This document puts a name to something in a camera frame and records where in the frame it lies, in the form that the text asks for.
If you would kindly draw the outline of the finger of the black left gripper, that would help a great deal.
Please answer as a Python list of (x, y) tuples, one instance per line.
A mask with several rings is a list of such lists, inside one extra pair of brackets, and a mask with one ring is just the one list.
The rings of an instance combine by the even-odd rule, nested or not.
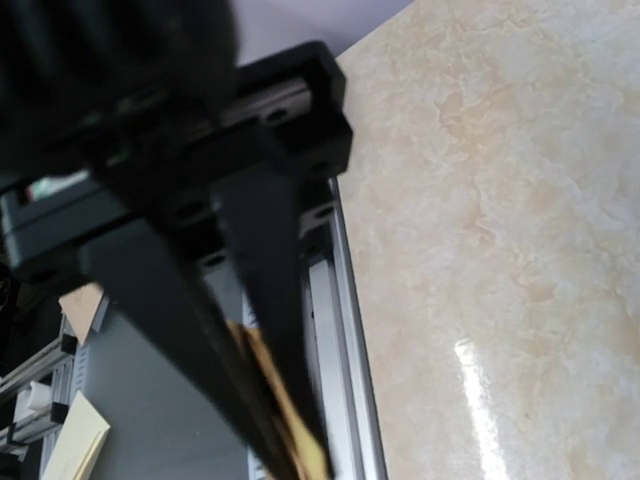
[(274, 173), (248, 173), (222, 186), (215, 205), (256, 327), (299, 415), (329, 451), (331, 475), (334, 466), (326, 423), (306, 353), (297, 184)]
[(243, 356), (198, 270), (146, 222), (131, 222), (84, 244), (82, 272), (222, 414), (277, 479), (295, 466), (259, 376)]

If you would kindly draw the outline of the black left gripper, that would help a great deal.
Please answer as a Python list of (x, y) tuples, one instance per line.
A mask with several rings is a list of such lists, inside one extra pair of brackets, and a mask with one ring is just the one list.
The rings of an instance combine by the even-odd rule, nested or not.
[(10, 265), (57, 294), (231, 259), (296, 280), (349, 163), (346, 79), (306, 42), (242, 66), (227, 1), (5, 1), (1, 195)]

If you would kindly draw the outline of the round sticker seal sheet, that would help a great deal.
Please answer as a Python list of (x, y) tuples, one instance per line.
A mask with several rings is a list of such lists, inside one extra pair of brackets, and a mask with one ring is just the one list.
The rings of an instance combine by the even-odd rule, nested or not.
[(229, 322), (228, 327), (242, 356), (253, 365), (262, 381), (262, 390), (270, 402), (272, 423), (284, 444), (285, 458), (294, 466), (294, 478), (329, 479), (329, 451), (321, 446), (299, 415), (260, 329), (234, 322)]

